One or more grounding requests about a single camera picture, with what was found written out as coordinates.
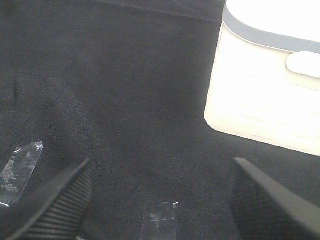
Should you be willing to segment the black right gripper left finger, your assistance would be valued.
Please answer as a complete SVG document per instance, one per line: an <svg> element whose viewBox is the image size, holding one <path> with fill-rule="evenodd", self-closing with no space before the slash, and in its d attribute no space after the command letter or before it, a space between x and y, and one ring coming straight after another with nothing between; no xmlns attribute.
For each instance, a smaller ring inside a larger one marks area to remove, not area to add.
<svg viewBox="0 0 320 240"><path fill-rule="evenodd" d="M92 198L89 159L0 211L2 240L75 240Z"/></svg>

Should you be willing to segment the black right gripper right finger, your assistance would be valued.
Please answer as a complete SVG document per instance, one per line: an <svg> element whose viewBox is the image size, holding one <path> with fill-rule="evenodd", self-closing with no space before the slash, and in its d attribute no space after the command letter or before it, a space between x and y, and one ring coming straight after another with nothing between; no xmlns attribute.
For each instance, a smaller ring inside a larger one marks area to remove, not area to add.
<svg viewBox="0 0 320 240"><path fill-rule="evenodd" d="M228 205L243 240L320 238L320 208L244 158L230 166Z"/></svg>

